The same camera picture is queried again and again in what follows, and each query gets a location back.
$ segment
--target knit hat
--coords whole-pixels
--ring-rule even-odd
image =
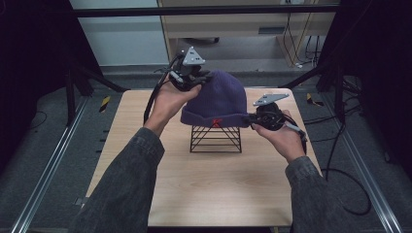
[[[227,72],[211,72],[212,80],[182,108],[181,123],[203,127],[248,127],[246,91]]]

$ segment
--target small red tag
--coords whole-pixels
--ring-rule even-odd
[[[213,119],[212,127],[213,128],[221,128],[220,122],[222,122],[222,121],[223,120],[221,118]]]

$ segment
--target white wall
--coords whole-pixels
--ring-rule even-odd
[[[70,0],[74,9],[157,7],[156,0]],[[159,17],[79,18],[100,66],[167,64]]]

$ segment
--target black curtain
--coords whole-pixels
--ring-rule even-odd
[[[44,15],[47,10],[73,8],[68,0],[0,0],[0,173],[36,115],[38,99],[65,86],[73,62],[102,76],[78,19]]]
[[[389,156],[412,179],[412,14],[410,1],[372,0],[350,13],[338,13],[327,34],[319,65],[326,62],[346,35],[344,74],[359,77],[367,118]],[[334,77],[322,75],[322,79]]]

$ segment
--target wire stand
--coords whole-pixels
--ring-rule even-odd
[[[192,126],[190,152],[242,152],[239,127]]]

